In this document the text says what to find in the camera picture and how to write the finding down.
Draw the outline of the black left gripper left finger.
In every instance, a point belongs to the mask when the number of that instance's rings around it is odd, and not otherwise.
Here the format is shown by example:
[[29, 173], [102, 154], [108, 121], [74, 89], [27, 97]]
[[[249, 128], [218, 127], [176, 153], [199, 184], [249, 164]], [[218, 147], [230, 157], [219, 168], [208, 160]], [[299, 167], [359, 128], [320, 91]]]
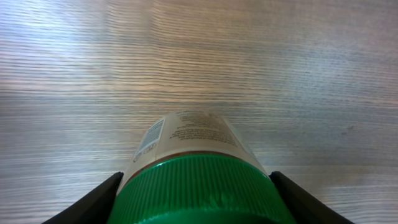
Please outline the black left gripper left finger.
[[122, 172], [116, 172], [73, 205], [43, 224], [106, 223], [121, 183]]

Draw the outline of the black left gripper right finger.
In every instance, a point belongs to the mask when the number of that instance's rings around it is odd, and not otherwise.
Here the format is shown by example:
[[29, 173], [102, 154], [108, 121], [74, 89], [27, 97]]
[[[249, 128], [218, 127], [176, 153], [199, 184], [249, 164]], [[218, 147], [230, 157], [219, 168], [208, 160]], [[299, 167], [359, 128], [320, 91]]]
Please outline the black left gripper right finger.
[[352, 221], [327, 207], [283, 173], [274, 171], [269, 177], [297, 223], [353, 224]]

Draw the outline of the green lid jar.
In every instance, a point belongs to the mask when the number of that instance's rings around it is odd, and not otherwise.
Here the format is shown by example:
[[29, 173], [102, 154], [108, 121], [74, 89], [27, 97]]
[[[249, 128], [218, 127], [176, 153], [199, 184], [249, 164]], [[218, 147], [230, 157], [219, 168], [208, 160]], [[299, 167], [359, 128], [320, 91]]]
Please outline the green lid jar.
[[263, 166], [224, 118], [156, 121], [125, 171], [109, 223], [294, 223]]

